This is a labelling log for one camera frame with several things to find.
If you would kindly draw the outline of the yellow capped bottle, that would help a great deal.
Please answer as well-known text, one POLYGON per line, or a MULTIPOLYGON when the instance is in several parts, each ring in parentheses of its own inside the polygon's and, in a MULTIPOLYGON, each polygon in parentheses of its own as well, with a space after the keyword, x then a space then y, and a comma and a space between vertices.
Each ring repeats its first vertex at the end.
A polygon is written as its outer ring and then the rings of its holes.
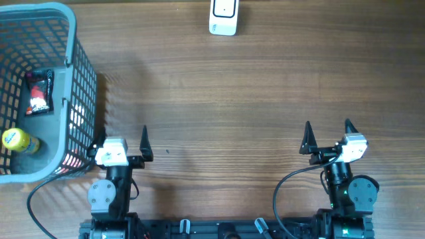
POLYGON ((16 127, 3 132, 2 144, 11 151, 29 154, 36 153, 40 147, 38 138, 16 127))

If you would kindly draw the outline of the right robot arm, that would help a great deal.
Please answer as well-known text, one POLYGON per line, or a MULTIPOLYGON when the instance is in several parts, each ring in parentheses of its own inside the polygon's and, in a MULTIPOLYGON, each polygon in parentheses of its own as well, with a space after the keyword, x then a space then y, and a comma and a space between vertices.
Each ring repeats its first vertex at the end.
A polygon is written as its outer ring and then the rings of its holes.
POLYGON ((319 209, 305 229, 308 238, 372 238, 370 215, 377 201, 379 184, 366 175, 351 171, 351 163, 363 157, 369 142, 349 119, 345 134, 330 147, 317 145, 311 124, 305 131, 299 153, 310 155, 309 164, 323 169, 322 185, 329 196, 330 209, 319 209))

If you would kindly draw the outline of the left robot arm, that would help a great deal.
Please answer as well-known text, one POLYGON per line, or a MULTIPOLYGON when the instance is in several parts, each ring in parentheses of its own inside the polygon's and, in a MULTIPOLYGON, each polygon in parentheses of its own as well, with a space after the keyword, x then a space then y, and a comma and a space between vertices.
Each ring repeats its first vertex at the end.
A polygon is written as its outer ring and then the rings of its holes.
POLYGON ((106 170, 106 178, 93 183, 88 190, 91 220, 80 225, 79 238, 150 238, 149 230, 135 212, 129 211, 131 188, 136 187, 132 173, 144 169, 153 161, 147 128, 143 127, 139 145, 140 155, 129 156, 128 145, 122 137, 108 137, 102 129, 91 142, 87 156, 106 170))

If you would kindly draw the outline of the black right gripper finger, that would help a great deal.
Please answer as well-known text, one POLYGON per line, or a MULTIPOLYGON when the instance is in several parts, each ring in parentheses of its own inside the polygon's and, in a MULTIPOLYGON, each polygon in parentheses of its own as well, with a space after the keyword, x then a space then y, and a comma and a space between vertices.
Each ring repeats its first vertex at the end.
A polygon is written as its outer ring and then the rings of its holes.
POLYGON ((306 121, 303 140, 299 148, 299 154, 308 155, 318 152, 317 142, 310 121, 306 121))
POLYGON ((345 120, 345 133, 348 134, 348 133, 358 133, 358 132, 359 131, 355 128, 351 120, 347 118, 345 120))

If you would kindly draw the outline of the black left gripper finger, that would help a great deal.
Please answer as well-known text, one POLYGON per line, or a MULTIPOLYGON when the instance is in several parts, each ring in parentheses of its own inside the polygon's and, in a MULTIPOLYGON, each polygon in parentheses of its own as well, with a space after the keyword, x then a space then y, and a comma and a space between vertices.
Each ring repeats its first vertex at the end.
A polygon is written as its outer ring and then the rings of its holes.
POLYGON ((143 127, 139 150, 145 162, 153 161, 153 151, 149 142, 149 136, 148 136, 146 125, 143 127))
POLYGON ((89 149, 99 149, 103 147, 103 144, 106 140, 106 128, 102 128, 94 140, 91 142, 89 149))

